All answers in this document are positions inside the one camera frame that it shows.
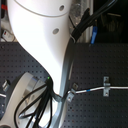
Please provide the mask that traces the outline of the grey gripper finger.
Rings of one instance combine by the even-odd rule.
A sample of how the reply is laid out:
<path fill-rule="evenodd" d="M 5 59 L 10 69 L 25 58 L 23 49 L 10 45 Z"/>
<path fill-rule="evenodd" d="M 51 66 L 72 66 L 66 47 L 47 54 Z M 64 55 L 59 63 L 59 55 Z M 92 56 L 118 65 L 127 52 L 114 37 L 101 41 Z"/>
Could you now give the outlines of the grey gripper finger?
<path fill-rule="evenodd" d="M 68 94 L 67 94 L 67 101 L 68 102 L 72 101 L 72 99 L 74 98 L 74 96 L 76 94 L 77 89 L 78 89 L 78 85 L 76 83 L 74 83 L 71 90 L 68 91 Z"/>

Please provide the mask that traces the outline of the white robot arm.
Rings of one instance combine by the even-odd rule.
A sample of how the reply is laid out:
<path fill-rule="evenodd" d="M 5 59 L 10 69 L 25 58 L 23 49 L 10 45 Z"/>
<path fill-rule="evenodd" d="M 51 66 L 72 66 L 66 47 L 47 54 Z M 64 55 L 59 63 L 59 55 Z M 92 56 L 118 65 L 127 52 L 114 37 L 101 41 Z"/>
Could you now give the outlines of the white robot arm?
<path fill-rule="evenodd" d="M 68 16 L 72 0 L 7 0 L 12 31 L 48 72 L 42 81 L 26 72 L 6 91 L 0 128 L 60 128 L 66 114 L 75 39 Z"/>

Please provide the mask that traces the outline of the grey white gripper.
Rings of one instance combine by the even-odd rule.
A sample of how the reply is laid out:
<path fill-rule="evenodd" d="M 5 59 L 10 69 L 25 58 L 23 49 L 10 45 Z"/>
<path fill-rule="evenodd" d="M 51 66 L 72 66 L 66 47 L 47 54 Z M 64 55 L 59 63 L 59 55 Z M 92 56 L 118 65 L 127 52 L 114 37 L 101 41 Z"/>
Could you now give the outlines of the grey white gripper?
<path fill-rule="evenodd" d="M 5 114 L 0 128 L 60 128 L 62 98 L 53 91 L 50 77 L 45 82 L 25 73 L 6 92 Z"/>

